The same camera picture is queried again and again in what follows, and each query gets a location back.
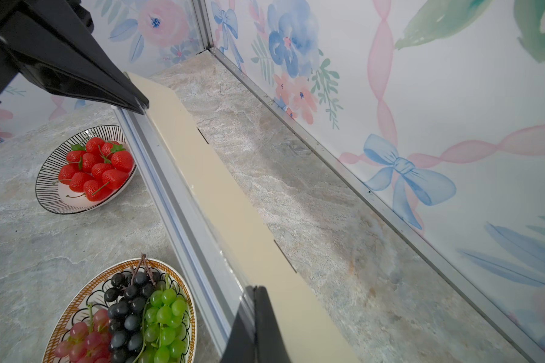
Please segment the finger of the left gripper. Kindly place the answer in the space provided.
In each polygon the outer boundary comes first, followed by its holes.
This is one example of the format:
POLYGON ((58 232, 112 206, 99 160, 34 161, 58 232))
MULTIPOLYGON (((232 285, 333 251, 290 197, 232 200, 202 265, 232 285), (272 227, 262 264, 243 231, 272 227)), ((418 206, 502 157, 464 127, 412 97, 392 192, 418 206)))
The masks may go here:
POLYGON ((95 85, 94 99, 80 99, 111 104, 135 113, 145 112, 149 106, 148 98, 115 66, 92 37, 94 23, 91 14, 79 1, 38 1, 33 9, 47 16, 53 29, 76 48, 78 59, 65 60, 63 68, 74 68, 75 74, 95 85))

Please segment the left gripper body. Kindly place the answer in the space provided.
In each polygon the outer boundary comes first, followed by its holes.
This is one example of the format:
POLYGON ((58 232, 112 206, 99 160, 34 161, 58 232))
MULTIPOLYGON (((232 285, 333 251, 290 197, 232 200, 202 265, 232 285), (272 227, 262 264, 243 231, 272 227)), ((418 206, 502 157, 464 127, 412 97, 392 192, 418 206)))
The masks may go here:
POLYGON ((50 94, 94 99, 95 85, 63 68, 78 59, 76 48, 33 9, 37 4, 0 1, 0 96, 21 74, 50 94))

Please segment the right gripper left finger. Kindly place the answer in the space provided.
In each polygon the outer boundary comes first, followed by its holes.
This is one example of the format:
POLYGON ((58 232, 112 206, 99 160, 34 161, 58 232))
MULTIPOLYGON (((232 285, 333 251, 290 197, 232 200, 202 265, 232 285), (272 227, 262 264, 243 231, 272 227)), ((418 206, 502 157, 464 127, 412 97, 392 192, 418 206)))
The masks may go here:
POLYGON ((254 290, 255 287, 249 285, 241 296, 221 363, 255 363, 257 361, 254 290))

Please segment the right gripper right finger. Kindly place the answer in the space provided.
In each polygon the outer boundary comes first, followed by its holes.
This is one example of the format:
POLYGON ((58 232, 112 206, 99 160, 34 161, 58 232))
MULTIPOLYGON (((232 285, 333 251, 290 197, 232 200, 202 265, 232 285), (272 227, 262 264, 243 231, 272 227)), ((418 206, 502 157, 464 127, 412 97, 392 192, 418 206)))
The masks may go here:
POLYGON ((259 363, 291 363, 265 287, 254 289, 255 343, 259 363))

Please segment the plastic wrap dispenser box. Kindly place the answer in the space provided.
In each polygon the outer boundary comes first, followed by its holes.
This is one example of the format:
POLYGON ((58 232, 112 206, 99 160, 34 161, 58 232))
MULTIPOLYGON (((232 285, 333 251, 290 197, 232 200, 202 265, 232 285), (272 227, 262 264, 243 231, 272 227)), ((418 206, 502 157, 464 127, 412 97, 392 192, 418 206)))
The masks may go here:
POLYGON ((149 106, 114 112, 220 359, 251 285, 267 289, 292 362, 357 361, 175 92, 127 77, 149 106))

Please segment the patterned fruit plate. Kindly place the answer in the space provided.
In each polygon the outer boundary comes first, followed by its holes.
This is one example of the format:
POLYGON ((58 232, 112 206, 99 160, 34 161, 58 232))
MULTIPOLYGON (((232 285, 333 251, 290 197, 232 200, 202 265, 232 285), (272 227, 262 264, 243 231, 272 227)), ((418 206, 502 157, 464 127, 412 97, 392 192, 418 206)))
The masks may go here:
POLYGON ((93 278, 60 317, 44 362, 192 362, 197 319, 183 277, 140 257, 93 278))

